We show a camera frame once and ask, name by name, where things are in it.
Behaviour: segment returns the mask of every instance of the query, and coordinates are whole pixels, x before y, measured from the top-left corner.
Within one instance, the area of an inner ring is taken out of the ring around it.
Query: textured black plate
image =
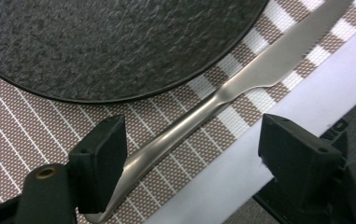
[[[104,104],[170,90],[221,59],[268,0],[3,0],[0,77]]]

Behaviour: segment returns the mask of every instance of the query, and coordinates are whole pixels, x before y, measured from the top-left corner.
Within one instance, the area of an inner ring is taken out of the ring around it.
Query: white surface
[[[267,113],[321,135],[356,105],[356,36]],[[146,223],[221,223],[271,178],[257,122]]]

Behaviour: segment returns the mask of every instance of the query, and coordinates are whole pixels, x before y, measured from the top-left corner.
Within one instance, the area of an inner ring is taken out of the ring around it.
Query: knife handle
[[[172,149],[178,146],[206,120],[217,116],[227,105],[228,102],[223,101],[217,91],[212,93],[159,133],[144,147],[130,155],[124,164],[124,170],[107,205],[106,212],[86,214],[87,220],[91,223],[102,223],[108,220],[126,195],[158,161],[168,155]]]

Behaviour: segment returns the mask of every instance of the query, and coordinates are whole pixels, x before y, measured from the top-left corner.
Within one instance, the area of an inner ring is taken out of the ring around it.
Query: woven placemat
[[[138,150],[322,3],[271,0],[255,27],[217,65],[186,85],[135,103],[68,105],[38,98],[0,79],[0,203],[20,194],[24,177],[37,166],[67,162],[69,150],[107,116],[125,115],[129,153]],[[242,95],[167,156],[127,197],[109,223],[143,222],[355,33],[356,1],[283,81]],[[78,221],[86,223],[83,216]]]

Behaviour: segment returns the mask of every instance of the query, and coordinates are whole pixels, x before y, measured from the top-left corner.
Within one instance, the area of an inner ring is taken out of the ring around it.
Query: butter knife
[[[217,116],[239,95],[256,87],[271,87],[297,66],[343,16],[352,0],[328,0],[296,24],[283,37],[226,81],[200,104],[133,153],[124,164],[107,210],[86,214],[91,223],[107,221],[113,211],[159,160],[210,118]]]

